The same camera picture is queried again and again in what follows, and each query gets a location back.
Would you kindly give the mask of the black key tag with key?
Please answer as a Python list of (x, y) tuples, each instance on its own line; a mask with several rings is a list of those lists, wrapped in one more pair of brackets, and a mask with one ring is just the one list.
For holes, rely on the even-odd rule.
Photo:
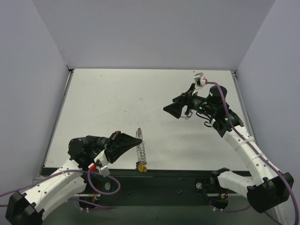
[(189, 112), (188, 114), (184, 115), (184, 116), (181, 116), (181, 118), (185, 119), (185, 120), (188, 120), (189, 118), (191, 118), (193, 115), (193, 112)]

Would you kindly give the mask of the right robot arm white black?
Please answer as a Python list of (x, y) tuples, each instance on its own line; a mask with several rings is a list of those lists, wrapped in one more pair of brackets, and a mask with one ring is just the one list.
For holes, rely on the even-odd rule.
[(163, 110), (179, 119), (185, 107), (186, 116), (196, 112), (208, 117), (210, 126), (237, 153), (251, 174), (246, 178), (222, 168), (211, 175), (211, 185), (219, 192), (233, 191), (247, 198), (250, 206), (259, 213), (294, 198), (294, 179), (290, 173), (282, 173), (275, 167), (256, 145), (239, 116), (225, 101), (227, 90), (213, 82), (207, 97), (197, 95), (198, 87), (190, 88), (172, 100)]

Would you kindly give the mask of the metal band with key rings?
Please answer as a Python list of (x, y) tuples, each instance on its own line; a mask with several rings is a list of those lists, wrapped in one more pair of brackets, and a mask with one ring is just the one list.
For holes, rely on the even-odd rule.
[(137, 162), (140, 165), (146, 165), (147, 161), (146, 161), (146, 153), (145, 153), (145, 142), (143, 140), (143, 133), (140, 127), (137, 129), (135, 137), (142, 141), (142, 143), (137, 145), (136, 147)]

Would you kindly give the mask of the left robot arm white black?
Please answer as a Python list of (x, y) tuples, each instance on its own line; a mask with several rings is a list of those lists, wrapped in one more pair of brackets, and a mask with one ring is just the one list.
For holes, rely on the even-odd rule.
[(76, 194), (95, 191), (102, 195), (91, 175), (109, 177), (108, 165), (142, 142), (120, 131), (110, 137), (73, 138), (68, 144), (69, 158), (54, 173), (8, 192), (6, 220), (12, 225), (40, 225), (54, 209)]

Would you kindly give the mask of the yellow key tag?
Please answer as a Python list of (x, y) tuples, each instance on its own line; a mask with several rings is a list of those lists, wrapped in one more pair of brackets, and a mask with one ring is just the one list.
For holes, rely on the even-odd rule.
[(143, 165), (139, 165), (138, 166), (138, 171), (143, 172), (144, 171), (144, 166)]

